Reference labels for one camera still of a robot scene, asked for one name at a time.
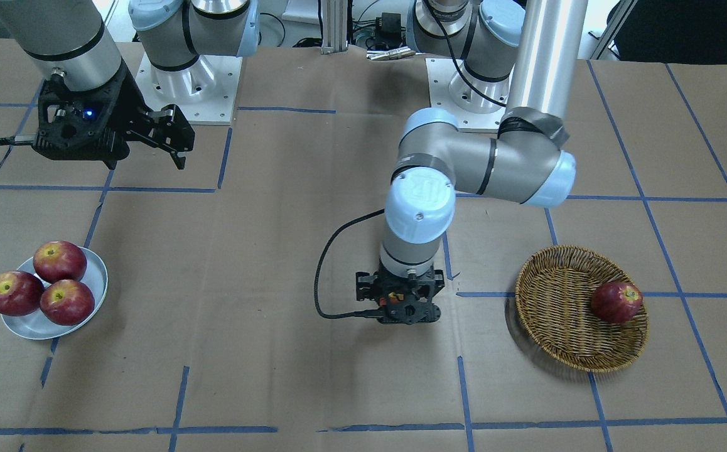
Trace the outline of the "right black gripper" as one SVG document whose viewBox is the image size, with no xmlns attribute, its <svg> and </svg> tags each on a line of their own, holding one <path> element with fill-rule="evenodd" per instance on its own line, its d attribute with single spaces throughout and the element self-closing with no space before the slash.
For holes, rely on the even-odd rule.
<svg viewBox="0 0 727 452">
<path fill-rule="evenodd" d="M 194 147 L 195 132 L 180 106 L 166 105 L 161 110 L 151 111 L 125 60 L 106 86 L 111 95 L 107 127 L 112 147 L 110 155 L 102 158 L 102 162 L 113 171 L 117 162 L 129 155 L 126 143 L 140 141 L 162 149 L 177 169 L 183 171 L 186 154 Z"/>
</svg>

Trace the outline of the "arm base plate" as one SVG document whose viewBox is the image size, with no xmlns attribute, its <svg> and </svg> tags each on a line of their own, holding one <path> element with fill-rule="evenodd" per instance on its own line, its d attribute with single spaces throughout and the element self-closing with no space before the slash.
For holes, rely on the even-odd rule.
<svg viewBox="0 0 727 452">
<path fill-rule="evenodd" d="M 192 125 L 231 126 L 243 62 L 241 57 L 201 55 L 194 66 L 167 72 L 143 55 L 135 81 L 154 110 L 177 105 Z"/>
<path fill-rule="evenodd" d="M 495 105 L 476 94 L 458 74 L 450 59 L 426 59 L 429 103 L 453 115 L 464 132 L 497 132 L 505 114 L 504 106 Z"/>
</svg>

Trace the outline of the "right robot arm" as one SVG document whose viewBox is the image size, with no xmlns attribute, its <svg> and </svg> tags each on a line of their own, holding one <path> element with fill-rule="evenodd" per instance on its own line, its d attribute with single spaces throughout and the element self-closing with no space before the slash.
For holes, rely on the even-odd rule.
<svg viewBox="0 0 727 452">
<path fill-rule="evenodd" d="M 102 162 L 130 154 L 130 141 L 160 149 L 185 168 L 195 132 L 182 105 L 218 79 L 207 62 L 257 49 L 257 1 L 131 1 L 131 24 L 164 105 L 146 103 L 91 1 L 0 1 L 0 22 L 44 78 L 34 134 L 0 138 L 54 161 Z"/>
</svg>

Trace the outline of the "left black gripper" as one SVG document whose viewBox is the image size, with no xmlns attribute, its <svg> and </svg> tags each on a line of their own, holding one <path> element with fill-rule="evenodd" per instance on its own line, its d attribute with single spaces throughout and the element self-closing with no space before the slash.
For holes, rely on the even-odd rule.
<svg viewBox="0 0 727 452">
<path fill-rule="evenodd" d="M 374 274 L 356 272 L 356 299 L 375 301 L 375 309 L 356 311 L 356 315 L 440 315 L 441 310 L 433 303 L 433 297 L 444 287 L 444 272 L 433 266 L 416 274 L 409 271 L 406 277 L 396 276 L 380 266 Z"/>
</svg>

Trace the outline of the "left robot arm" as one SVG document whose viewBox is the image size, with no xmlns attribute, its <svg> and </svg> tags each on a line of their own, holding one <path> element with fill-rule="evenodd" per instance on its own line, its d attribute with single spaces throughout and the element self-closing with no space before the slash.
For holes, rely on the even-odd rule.
<svg viewBox="0 0 727 452">
<path fill-rule="evenodd" d="M 427 63 L 431 106 L 412 114 L 384 209 L 380 266 L 358 272 L 353 316 L 429 323 L 444 288 L 434 268 L 458 193 L 553 208 L 572 190 L 564 115 L 585 1 L 415 1 L 407 45 Z"/>
</svg>

